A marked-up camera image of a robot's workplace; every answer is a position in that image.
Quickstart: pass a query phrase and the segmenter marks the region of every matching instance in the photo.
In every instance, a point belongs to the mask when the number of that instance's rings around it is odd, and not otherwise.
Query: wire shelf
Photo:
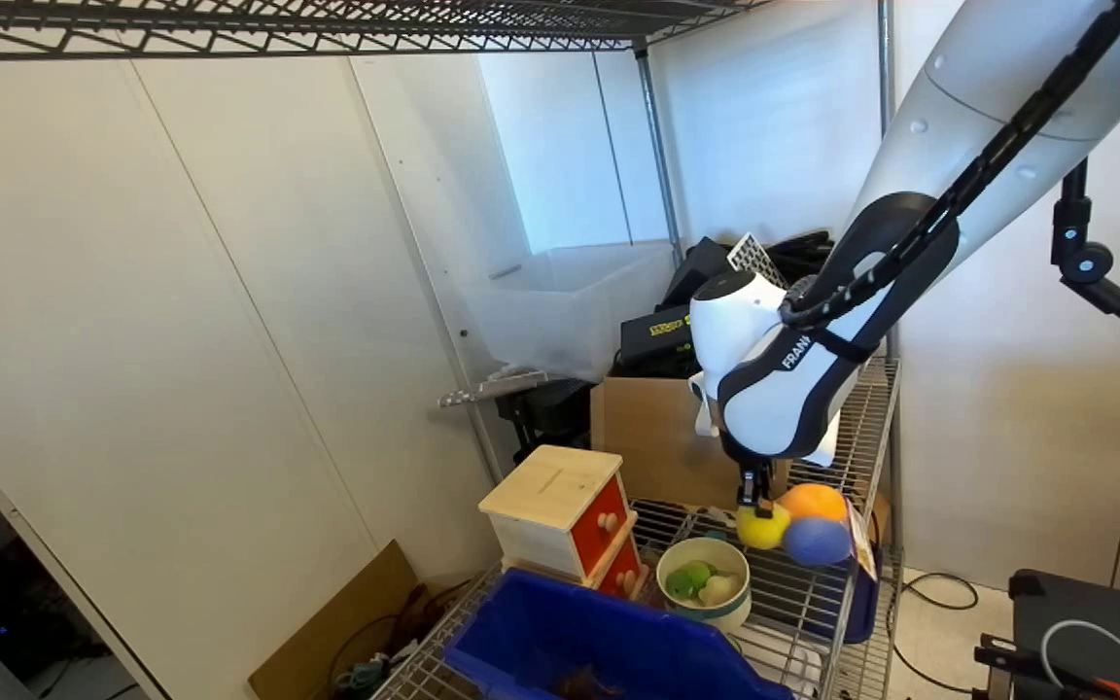
[[[887,464],[887,437],[896,415],[896,384],[882,368],[873,368],[841,422],[841,459],[832,469],[795,468],[788,482],[832,482],[857,510],[873,510],[880,469]],[[676,503],[635,503],[635,542],[643,560],[652,563],[670,543],[685,536],[727,536],[733,517],[721,510],[689,510]],[[738,654],[774,683],[788,683],[795,695],[887,695],[891,643],[887,615],[891,594],[876,604],[876,632],[858,644],[843,644],[849,615],[857,600],[857,563],[800,568],[778,551],[748,551],[751,560],[751,621],[733,634]],[[493,574],[488,574],[396,669],[379,700],[475,700],[460,673],[442,667],[442,648],[469,621]]]
[[[0,0],[0,59],[639,52],[766,0]]]

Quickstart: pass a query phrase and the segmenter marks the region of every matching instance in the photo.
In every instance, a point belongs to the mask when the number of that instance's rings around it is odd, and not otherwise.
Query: bowl
[[[721,574],[735,574],[738,587],[721,607],[705,607],[695,600],[673,594],[670,574],[685,563],[713,563]],[[652,563],[652,584],[666,594],[670,609],[699,620],[721,632],[738,632],[751,620],[751,560],[716,536],[689,536],[666,549],[666,556]]]

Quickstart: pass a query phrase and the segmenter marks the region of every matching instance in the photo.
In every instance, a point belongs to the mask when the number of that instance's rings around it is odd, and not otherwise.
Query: orange ball
[[[816,523],[849,523],[849,503],[841,490],[823,482],[797,482],[778,498],[795,512],[795,523],[816,517]]]

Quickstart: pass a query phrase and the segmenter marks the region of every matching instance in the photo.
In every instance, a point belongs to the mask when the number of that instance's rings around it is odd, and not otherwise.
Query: white cable
[[[1089,620],[1062,620],[1062,621],[1055,621],[1055,626],[1042,634],[1042,643],[1039,643],[1039,667],[1042,667],[1042,673],[1045,673],[1059,689],[1064,689],[1064,683],[1059,681],[1059,669],[1055,669],[1055,660],[1051,660],[1051,644],[1055,644],[1055,639],[1059,639],[1062,632],[1092,632],[1092,634],[1110,639],[1110,643],[1120,648],[1120,639],[1115,639],[1114,632],[1089,621]]]

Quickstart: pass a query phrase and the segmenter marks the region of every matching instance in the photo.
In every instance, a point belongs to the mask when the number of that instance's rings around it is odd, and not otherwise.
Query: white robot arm
[[[911,304],[1062,183],[1115,121],[1120,0],[970,0],[957,13],[823,267],[782,307],[748,307],[762,294],[751,278],[691,300],[743,504],[769,459],[822,442],[857,368]],[[705,318],[733,314],[743,335],[725,342],[727,327]]]

